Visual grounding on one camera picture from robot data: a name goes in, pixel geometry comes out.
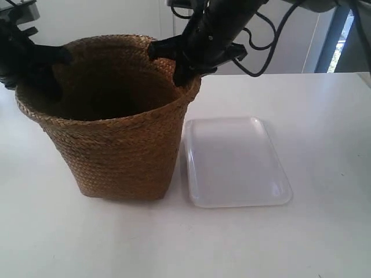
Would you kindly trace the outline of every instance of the black wire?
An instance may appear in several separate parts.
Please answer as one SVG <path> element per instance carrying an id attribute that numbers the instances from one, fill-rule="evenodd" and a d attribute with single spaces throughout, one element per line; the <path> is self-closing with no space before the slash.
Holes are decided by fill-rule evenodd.
<path id="1" fill-rule="evenodd" d="M 256 15 L 259 16 L 261 19 L 263 19 L 266 23 L 268 23 L 270 25 L 270 27 L 272 28 L 272 31 L 273 31 L 273 35 L 274 35 L 274 38 L 276 37 L 276 27 L 274 26 L 273 22 L 268 18 L 266 17 L 265 15 L 259 13 L 259 12 L 256 12 Z M 258 51 L 262 51 L 262 50 L 267 50 L 269 49 L 273 43 L 274 43 L 274 39 L 273 41 L 269 44 L 269 45 L 266 45 L 266 46 L 256 46 L 254 43 L 253 43 L 253 38 L 252 38 L 252 33 L 250 31 L 250 29 L 248 28 L 244 28 L 243 29 L 246 33 L 249 34 L 249 45 L 252 49 L 254 50 L 258 50 Z"/>
<path id="2" fill-rule="evenodd" d="M 272 30 L 273 30 L 273 33 L 274 33 L 274 36 L 276 36 L 276 26 L 274 26 L 273 22 L 268 18 L 266 17 L 265 15 L 259 13 L 259 12 L 256 12 L 255 13 L 257 16 L 259 16 L 261 19 L 263 19 L 266 23 L 268 23 L 271 27 L 272 27 Z"/>
<path id="3" fill-rule="evenodd" d="M 367 65 L 369 67 L 369 72 L 371 75 L 371 46 L 370 42 L 367 40 L 365 30 L 362 26 L 361 15 L 359 14 L 357 0 L 348 0 L 348 3 L 353 11 L 355 28 L 357 29 L 359 39 L 361 40 L 361 45 L 363 47 L 363 52 L 365 53 Z"/>
<path id="4" fill-rule="evenodd" d="M 18 7 L 18 5 L 15 4 L 12 0 L 5 0 L 5 1 L 8 2 L 9 4 L 11 4 L 14 7 Z"/>
<path id="5" fill-rule="evenodd" d="M 181 14 L 178 14 L 176 11 L 175 11 L 175 8 L 174 8 L 174 1 L 172 1 L 172 4 L 170 5 L 170 8 L 173 12 L 173 14 L 176 16 L 176 17 L 179 17 L 180 19 L 190 19 L 191 16 L 182 16 Z"/>
<path id="6" fill-rule="evenodd" d="M 279 26 L 277 28 L 277 33 L 276 33 L 276 36 L 274 38 L 273 44 L 271 46 L 271 50 L 269 52 L 268 58 L 266 59 L 264 65 L 262 67 L 262 69 L 259 72 L 254 73 L 254 72 L 249 71 L 247 68 L 245 68 L 243 65 L 241 65 L 236 59 L 232 59 L 232 62 L 238 68 L 240 68 L 244 73 L 246 73 L 246 74 L 248 74 L 248 75 L 250 75 L 252 77 L 258 77 L 258 76 L 262 75 L 267 70 L 269 64 L 272 61 L 274 52 L 275 52 L 276 47 L 277 47 L 278 39 L 281 36 L 282 30 L 283 30 L 283 28 L 284 28 L 287 20 L 289 19 L 289 17 L 291 16 L 291 14 L 296 10 L 296 8 L 299 7 L 301 4 L 303 4 L 305 1 L 306 0 L 298 0 L 295 4 L 293 4 L 290 7 L 290 9 L 286 12 L 286 14 L 284 15 L 284 17 L 282 18 L 282 21 L 281 21 L 281 23 L 279 24 Z"/>

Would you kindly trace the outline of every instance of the white plastic tray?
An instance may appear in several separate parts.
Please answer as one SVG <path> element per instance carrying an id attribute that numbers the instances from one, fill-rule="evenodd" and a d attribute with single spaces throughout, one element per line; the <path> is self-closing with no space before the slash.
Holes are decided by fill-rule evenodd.
<path id="1" fill-rule="evenodd" d="M 191 120 L 185 127 L 190 198 L 196 206 L 274 206 L 292 198 L 257 118 Z"/>

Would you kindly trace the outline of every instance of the basket rim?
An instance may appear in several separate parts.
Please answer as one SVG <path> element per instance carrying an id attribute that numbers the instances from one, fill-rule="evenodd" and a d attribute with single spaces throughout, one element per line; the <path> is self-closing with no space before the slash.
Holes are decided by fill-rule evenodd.
<path id="1" fill-rule="evenodd" d="M 82 38 L 73 42 L 66 44 L 66 46 L 78 45 L 86 40 L 95 39 L 95 38 L 104 38 L 111 42 L 118 42 L 121 39 L 126 37 L 140 38 L 145 40 L 153 40 L 149 36 L 143 35 L 104 35 L 104 36 L 93 36 L 89 38 Z M 164 106 L 152 109 L 149 111 L 142 112 L 140 114 L 135 114 L 131 116 L 121 117 L 121 118 L 112 118 L 112 119 L 102 119 L 102 120 L 92 120 L 92 121 L 83 121 L 83 120 L 73 120 L 73 119 L 64 119 L 57 116 L 51 116 L 44 112 L 37 111 L 35 108 L 30 106 L 28 101 L 22 101 L 24 97 L 24 91 L 29 90 L 30 88 L 25 83 L 20 83 L 16 88 L 16 101 L 17 105 L 20 108 L 21 112 L 25 114 L 30 119 L 38 122 L 40 125 L 47 126 L 48 128 L 64 129 L 69 128 L 73 129 L 74 127 L 81 129 L 83 126 L 92 127 L 96 129 L 97 127 L 107 128 L 107 126 L 114 127 L 137 127 L 141 124 L 148 124 L 152 120 L 160 118 L 163 114 L 172 111 L 178 107 L 183 107 L 188 105 L 198 94 L 201 87 L 201 77 L 196 76 L 187 87 L 182 87 L 184 94 L 178 99 L 168 103 Z"/>

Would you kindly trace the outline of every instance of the woven basket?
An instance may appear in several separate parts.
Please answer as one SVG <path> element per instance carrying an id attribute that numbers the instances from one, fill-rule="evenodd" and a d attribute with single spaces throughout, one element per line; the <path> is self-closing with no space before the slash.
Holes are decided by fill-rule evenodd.
<path id="1" fill-rule="evenodd" d="M 53 69 L 64 92 L 59 103 L 17 88 L 19 108 L 49 135 L 86 196 L 155 200 L 169 187 L 201 79 L 175 87 L 174 62 L 150 62 L 150 41 L 112 35 L 69 43 L 73 64 Z"/>

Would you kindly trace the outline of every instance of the white wall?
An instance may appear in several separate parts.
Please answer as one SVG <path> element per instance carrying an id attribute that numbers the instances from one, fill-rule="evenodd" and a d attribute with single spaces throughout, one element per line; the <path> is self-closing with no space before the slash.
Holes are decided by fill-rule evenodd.
<path id="1" fill-rule="evenodd" d="M 40 44 L 103 34 L 173 34 L 172 13 L 163 0 L 38 0 L 37 7 L 41 18 L 27 26 L 39 29 L 31 39 Z"/>
<path id="2" fill-rule="evenodd" d="M 273 21 L 276 27 L 291 4 L 280 0 L 270 0 L 259 10 Z M 327 30 L 330 26 L 333 11 L 317 14 L 298 8 L 287 22 L 279 40 L 272 63 L 267 74 L 314 72 Z M 178 22 L 176 33 L 180 33 L 183 25 Z M 262 19 L 254 17 L 248 24 L 253 33 L 253 42 L 258 46 L 269 44 L 273 39 L 270 26 Z M 248 34 L 241 33 L 236 42 L 243 43 L 249 55 L 242 64 L 253 72 L 259 71 L 269 50 L 259 52 L 248 46 Z M 233 63 L 222 65 L 218 74 L 244 74 Z"/>

